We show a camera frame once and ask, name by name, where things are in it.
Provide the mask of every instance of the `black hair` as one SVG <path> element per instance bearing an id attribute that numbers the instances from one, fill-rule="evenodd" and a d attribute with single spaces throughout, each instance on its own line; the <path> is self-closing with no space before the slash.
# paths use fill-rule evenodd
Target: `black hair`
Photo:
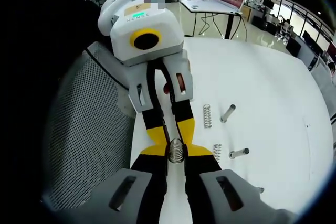
<path id="1" fill-rule="evenodd" d="M 335 62 L 328 63 L 328 67 L 332 72 L 336 71 Z"/>

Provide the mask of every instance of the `white desk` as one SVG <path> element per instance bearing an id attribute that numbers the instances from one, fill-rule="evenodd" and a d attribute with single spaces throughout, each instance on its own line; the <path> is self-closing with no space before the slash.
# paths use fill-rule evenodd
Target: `white desk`
<path id="1" fill-rule="evenodd" d="M 283 52 L 240 41 L 185 38 L 184 48 L 194 81 L 193 143 L 210 150 L 221 143 L 222 169 L 264 187 L 261 199 L 270 206 L 300 212 L 318 193 L 333 159 L 328 110 L 307 67 Z M 169 135 L 178 137 L 163 75 L 156 81 Z M 204 104 L 211 105 L 210 129 L 203 126 Z M 219 117 L 231 104 L 237 109 L 223 124 Z M 151 145 L 138 114 L 131 165 Z M 248 155 L 229 159 L 229 151 L 244 147 Z M 183 163 L 169 163 L 160 223 L 191 223 L 183 172 Z"/>
<path id="2" fill-rule="evenodd" d="M 196 27 L 196 19 L 197 19 L 197 13 L 211 13 L 211 14 L 227 14 L 229 15 L 229 19 L 227 21 L 226 31 L 225 31 L 225 39 L 230 39 L 230 33 L 232 29 L 232 23 L 233 23 L 233 16 L 235 15 L 241 15 L 241 12 L 237 12 L 233 10 L 232 8 L 221 4 L 215 0 L 180 0 L 180 3 L 188 9 L 189 12 L 195 14 L 195 23 L 194 23 L 194 29 L 193 29 L 193 35 L 195 35 L 195 27 Z"/>

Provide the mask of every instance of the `gray gripper housing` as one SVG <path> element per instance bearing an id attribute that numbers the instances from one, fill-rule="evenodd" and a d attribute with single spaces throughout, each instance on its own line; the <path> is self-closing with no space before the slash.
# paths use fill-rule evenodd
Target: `gray gripper housing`
<path id="1" fill-rule="evenodd" d="M 78 208 L 54 212 L 62 223 L 136 224 L 142 197 L 152 174 L 120 169 L 92 190 Z"/>
<path id="2" fill-rule="evenodd" d="M 260 192 L 232 170 L 202 173 L 201 179 L 212 204 L 216 224 L 292 223 L 295 215 L 275 210 L 260 199 Z"/>

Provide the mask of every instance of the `desk leg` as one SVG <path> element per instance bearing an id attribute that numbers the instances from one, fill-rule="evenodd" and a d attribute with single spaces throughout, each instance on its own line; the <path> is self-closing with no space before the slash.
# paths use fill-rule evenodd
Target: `desk leg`
<path id="1" fill-rule="evenodd" d="M 230 33 L 231 33 L 231 28 L 232 28 L 232 23 L 233 23 L 233 16 L 232 14 L 229 14 L 229 20 L 227 21 L 227 26 L 226 26 L 226 32 L 225 32 L 225 39 L 230 39 Z"/>
<path id="2" fill-rule="evenodd" d="M 195 28 L 196 28 L 196 20 L 197 20 L 197 13 L 195 13 L 195 23 L 194 23 L 194 30 L 193 30 L 193 36 L 195 35 Z"/>

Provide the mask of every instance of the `yellow circular camera ring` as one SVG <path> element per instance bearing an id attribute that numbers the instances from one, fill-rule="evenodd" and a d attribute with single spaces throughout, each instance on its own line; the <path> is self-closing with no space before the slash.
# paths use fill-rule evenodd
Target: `yellow circular camera ring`
<path id="1" fill-rule="evenodd" d="M 161 41 L 161 34 L 154 28 L 142 28 L 135 31 L 130 38 L 133 47 L 147 50 L 155 47 Z"/>

